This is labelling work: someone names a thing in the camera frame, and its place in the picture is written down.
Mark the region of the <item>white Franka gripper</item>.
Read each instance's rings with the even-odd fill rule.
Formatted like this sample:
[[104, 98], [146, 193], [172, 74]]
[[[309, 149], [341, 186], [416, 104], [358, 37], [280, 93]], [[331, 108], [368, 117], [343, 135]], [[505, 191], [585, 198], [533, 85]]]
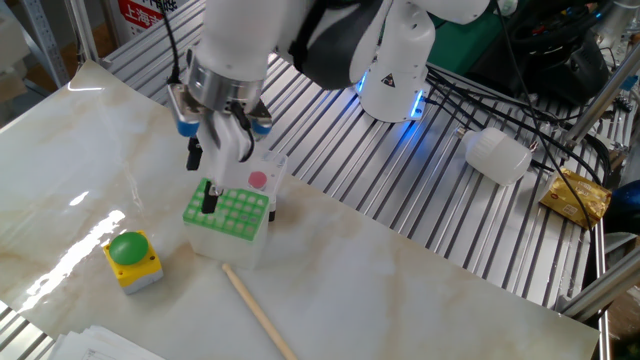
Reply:
[[189, 139], [186, 162], [188, 171], [198, 170], [203, 153], [205, 177], [211, 181], [203, 191], [203, 214], [215, 212], [222, 190], [246, 186], [252, 150], [249, 134], [236, 116], [217, 111], [204, 115], [198, 138]]

